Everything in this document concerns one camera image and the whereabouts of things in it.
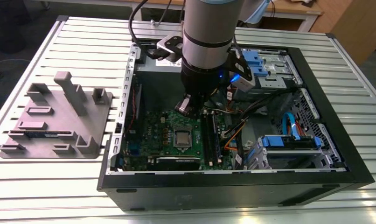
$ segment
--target slotted metal table surface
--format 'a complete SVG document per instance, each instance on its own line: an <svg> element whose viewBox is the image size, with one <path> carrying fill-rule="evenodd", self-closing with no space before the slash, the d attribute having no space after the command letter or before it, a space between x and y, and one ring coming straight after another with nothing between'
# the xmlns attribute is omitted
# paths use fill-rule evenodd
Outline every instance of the slotted metal table surface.
<svg viewBox="0 0 376 224"><path fill-rule="evenodd" d="M180 25L133 24L139 38L180 34ZM376 180L376 91L335 39L324 34L240 28L239 43L299 47ZM0 145L15 127L32 82L53 82L59 70L85 90L115 95L103 146L115 129L131 47L128 23L69 17L56 21L0 111ZM0 221L51 223L376 223L376 183L297 207L123 212L96 191L103 153L93 160L1 159Z"/></svg>

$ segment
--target robotic arm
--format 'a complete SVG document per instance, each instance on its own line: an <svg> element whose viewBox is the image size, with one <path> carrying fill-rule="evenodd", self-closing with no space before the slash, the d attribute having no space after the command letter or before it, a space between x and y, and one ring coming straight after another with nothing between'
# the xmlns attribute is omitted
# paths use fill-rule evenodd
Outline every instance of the robotic arm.
<svg viewBox="0 0 376 224"><path fill-rule="evenodd" d="M269 0L187 0L183 38L167 36L152 55L153 59L172 62L183 58L185 94L175 109L185 117L197 117L225 71L237 74L243 83L252 81L244 57L231 51L231 44L237 20L257 22L268 3Z"/></svg>

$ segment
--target ram slot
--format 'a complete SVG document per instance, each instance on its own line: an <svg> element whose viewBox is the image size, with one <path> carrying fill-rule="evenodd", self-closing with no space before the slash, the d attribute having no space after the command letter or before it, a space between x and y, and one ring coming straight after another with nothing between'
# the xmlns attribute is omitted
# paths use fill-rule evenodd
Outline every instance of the ram slot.
<svg viewBox="0 0 376 224"><path fill-rule="evenodd" d="M216 118L213 114L203 114L200 117L203 151L205 163L209 166L221 162L220 143L217 137Z"/></svg>

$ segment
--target open computer tower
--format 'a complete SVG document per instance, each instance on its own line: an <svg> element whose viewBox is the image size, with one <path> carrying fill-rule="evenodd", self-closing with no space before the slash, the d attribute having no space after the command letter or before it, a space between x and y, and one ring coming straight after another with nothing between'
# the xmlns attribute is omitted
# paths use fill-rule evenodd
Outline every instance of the open computer tower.
<svg viewBox="0 0 376 224"><path fill-rule="evenodd" d="M173 111L180 63L132 46L97 186L123 210L303 205L373 182L300 49L243 51L255 88L237 90L233 74L220 74L219 91L188 119Z"/></svg>

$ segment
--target green circuit board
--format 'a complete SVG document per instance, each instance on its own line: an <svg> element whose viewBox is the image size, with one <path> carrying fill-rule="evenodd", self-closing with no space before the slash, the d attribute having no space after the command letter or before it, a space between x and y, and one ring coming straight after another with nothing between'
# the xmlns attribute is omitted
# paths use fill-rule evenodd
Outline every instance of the green circuit board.
<svg viewBox="0 0 376 224"><path fill-rule="evenodd" d="M221 133L225 130L223 114L216 115L216 126ZM189 147L176 147L175 138L179 131L189 133ZM200 120L185 118L175 111L145 114L141 142L129 142L128 151L136 157L131 156L124 160L135 171L147 171L148 158L160 156L200 158L201 170L231 169L229 155L223 156L221 163L213 166L205 164Z"/></svg>

